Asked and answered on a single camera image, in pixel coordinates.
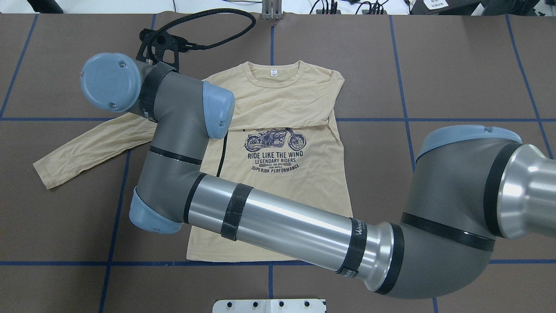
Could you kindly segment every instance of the neckline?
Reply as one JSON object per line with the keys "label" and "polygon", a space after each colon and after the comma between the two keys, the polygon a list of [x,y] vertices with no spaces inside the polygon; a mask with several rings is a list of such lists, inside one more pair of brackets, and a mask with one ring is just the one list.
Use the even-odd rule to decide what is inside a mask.
{"label": "neckline", "polygon": [[[297,67],[297,72],[293,77],[289,78],[286,81],[279,81],[279,82],[260,81],[257,78],[255,78],[255,76],[253,76],[253,72],[251,71],[251,69],[280,70],[280,69],[294,69],[296,67]],[[255,86],[264,87],[264,88],[283,88],[283,87],[288,87],[293,85],[301,78],[301,75],[303,75],[303,71],[305,69],[305,63],[303,61],[297,61],[289,65],[259,65],[251,62],[245,62],[241,65],[241,68],[243,69],[247,79],[249,79],[249,81]]]}

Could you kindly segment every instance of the paper sticker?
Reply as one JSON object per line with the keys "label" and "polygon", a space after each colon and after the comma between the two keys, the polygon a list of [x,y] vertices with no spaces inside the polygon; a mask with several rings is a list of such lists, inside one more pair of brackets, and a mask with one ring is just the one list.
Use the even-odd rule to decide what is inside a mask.
{"label": "paper sticker", "polygon": [[425,3],[426,7],[429,8],[429,10],[435,10],[448,6],[446,0],[423,0],[423,2]]}

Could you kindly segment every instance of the white bracket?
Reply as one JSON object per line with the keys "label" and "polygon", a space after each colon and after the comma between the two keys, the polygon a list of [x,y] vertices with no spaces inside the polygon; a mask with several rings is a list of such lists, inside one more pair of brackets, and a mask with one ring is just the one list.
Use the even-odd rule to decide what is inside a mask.
{"label": "white bracket", "polygon": [[282,19],[282,0],[262,0],[262,19]]}
{"label": "white bracket", "polygon": [[212,313],[326,313],[326,300],[218,300],[212,307]]}

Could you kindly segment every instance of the white metal plate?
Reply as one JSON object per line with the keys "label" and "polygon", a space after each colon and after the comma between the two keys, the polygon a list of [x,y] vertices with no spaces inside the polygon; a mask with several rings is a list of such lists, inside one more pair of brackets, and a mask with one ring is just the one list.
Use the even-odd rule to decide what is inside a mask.
{"label": "white metal plate", "polygon": [[326,313],[326,300],[218,300],[212,307],[212,313]]}

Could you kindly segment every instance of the silver metal tube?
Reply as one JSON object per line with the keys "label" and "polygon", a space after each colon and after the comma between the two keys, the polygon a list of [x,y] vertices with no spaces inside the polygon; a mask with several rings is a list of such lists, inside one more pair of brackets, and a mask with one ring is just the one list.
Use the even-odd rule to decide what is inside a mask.
{"label": "silver metal tube", "polygon": [[498,193],[502,235],[529,232],[556,237],[556,161],[535,146],[519,147],[506,165]]}
{"label": "silver metal tube", "polygon": [[[220,233],[237,184],[205,176],[191,201],[189,223]],[[253,189],[245,203],[237,239],[337,271],[342,267],[352,234],[351,219]],[[358,278],[377,290],[392,258],[394,235],[389,223],[367,226],[367,240]]]}

